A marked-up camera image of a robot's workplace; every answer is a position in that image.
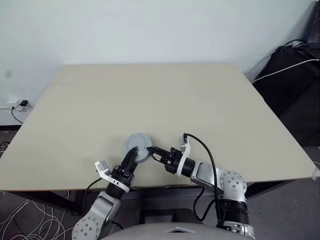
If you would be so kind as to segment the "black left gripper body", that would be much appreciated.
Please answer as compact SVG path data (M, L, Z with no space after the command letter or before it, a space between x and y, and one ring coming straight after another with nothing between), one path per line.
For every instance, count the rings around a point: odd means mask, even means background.
M118 185L116 181L122 183L126 187L130 188L134 182L135 176L134 171L136 169L136 164L133 163L129 168L117 165L111 172L111 178L113 179L111 183L113 185Z

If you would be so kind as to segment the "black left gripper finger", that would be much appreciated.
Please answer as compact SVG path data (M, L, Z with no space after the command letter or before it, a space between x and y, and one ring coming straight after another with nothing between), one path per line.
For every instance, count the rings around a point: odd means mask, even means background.
M133 147L125 155L125 157L122 161L122 168L123 169L130 169L131 166L135 163L135 158L136 158L136 148Z
M128 153L127 153L127 170L133 171L132 168L134 168L134 165L136 164L136 157L138 155L138 147L133 147Z

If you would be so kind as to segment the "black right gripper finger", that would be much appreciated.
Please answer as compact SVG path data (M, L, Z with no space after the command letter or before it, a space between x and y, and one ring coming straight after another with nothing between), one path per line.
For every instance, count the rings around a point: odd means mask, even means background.
M151 158L159 163L162 163L163 165L166 165L168 160L163 157L162 155L158 154L158 153L151 153L150 154Z
M158 155L160 156L161 158L169 158L171 153L169 151L166 151L162 148L159 148L159 147L156 147L156 146L150 146L150 147L147 147L147 150L149 152L150 155Z

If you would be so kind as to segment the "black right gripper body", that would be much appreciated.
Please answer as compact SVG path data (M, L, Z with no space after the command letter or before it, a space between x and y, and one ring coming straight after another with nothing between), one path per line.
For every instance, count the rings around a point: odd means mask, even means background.
M165 170L171 174L176 174L182 156L183 153L180 150L172 147L169 151L169 157L165 160Z

